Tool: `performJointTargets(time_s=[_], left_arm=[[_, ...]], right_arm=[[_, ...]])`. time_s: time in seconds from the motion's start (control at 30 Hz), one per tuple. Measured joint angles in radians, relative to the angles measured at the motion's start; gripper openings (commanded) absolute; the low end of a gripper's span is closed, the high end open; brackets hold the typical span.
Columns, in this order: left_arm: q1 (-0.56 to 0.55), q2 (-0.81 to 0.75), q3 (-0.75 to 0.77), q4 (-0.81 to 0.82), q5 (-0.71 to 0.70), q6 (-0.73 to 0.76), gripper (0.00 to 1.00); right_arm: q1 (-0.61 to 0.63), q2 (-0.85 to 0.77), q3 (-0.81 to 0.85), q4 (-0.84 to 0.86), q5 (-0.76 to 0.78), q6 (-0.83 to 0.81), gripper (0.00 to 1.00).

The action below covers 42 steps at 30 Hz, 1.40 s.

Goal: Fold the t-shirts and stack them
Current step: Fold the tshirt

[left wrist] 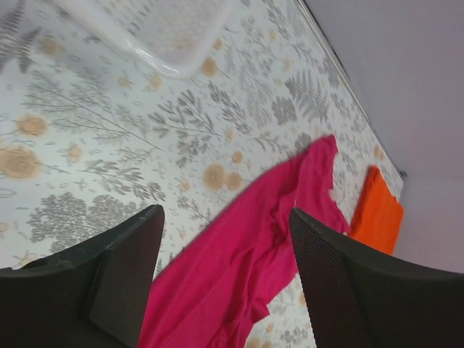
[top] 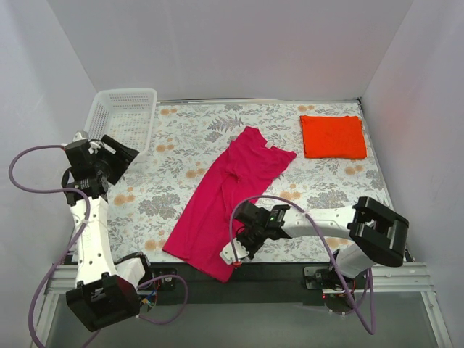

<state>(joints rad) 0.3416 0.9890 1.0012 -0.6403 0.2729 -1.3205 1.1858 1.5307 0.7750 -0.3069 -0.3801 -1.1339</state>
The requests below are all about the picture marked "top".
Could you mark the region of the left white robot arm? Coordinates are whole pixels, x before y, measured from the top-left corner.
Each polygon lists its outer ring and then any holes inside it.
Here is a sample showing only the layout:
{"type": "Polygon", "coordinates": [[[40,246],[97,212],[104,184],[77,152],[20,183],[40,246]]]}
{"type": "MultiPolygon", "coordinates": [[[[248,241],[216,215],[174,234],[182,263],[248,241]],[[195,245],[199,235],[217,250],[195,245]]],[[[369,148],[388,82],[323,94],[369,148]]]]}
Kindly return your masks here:
{"type": "Polygon", "coordinates": [[[62,176],[62,187],[75,227],[83,231],[75,244],[75,288],[67,291],[66,302],[81,323],[94,332],[137,316],[137,290],[154,283],[154,272],[142,252],[114,261],[109,245],[107,192],[121,179],[138,151],[109,136],[90,139],[87,132],[78,131],[65,145],[65,154],[70,167],[62,176]]]}

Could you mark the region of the magenta t-shirt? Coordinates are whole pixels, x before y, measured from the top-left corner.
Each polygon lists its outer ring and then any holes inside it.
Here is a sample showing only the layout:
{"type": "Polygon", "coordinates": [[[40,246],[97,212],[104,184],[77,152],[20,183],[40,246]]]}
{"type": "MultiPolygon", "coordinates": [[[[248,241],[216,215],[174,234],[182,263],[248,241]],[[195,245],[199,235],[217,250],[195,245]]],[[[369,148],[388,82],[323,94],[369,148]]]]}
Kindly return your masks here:
{"type": "Polygon", "coordinates": [[[213,162],[171,231],[163,251],[225,283],[233,266],[220,257],[230,241],[236,205],[263,194],[287,169],[296,152],[268,145],[261,132],[245,127],[213,162]]]}

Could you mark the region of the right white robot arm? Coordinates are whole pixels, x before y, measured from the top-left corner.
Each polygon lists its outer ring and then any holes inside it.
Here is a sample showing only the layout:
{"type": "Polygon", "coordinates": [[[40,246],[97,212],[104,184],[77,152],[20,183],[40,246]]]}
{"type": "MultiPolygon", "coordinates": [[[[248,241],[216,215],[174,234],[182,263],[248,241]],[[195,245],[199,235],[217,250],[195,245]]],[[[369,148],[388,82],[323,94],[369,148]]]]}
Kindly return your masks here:
{"type": "Polygon", "coordinates": [[[230,241],[220,253],[228,265],[253,259],[268,239],[322,236],[352,241],[332,253],[337,264],[328,269],[328,279],[340,289],[374,265],[402,266],[409,229],[405,217],[367,196],[360,197],[353,206],[310,212],[289,201],[267,210],[246,200],[234,209],[231,219],[243,228],[229,232],[230,241]]]}

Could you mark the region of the white plastic basket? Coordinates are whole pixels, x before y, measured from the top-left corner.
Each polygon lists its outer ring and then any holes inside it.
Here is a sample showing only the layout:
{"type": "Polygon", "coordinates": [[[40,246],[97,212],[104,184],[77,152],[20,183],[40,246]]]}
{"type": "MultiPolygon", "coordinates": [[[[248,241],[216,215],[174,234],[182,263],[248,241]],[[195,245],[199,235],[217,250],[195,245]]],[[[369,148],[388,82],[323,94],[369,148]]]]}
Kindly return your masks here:
{"type": "Polygon", "coordinates": [[[145,161],[152,136],[157,91],[152,88],[119,88],[98,92],[84,131],[90,138],[108,135],[138,151],[135,163],[145,161]]]}

